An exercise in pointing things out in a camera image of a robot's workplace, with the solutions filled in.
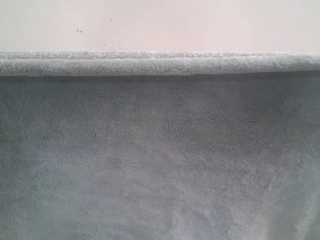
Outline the light blue fluffy towel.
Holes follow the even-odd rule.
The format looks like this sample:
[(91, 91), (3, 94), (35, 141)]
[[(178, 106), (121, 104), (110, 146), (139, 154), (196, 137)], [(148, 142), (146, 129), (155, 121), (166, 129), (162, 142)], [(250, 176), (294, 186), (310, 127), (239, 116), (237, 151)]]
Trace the light blue fluffy towel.
[(320, 56), (0, 54), (3, 240), (317, 240)]

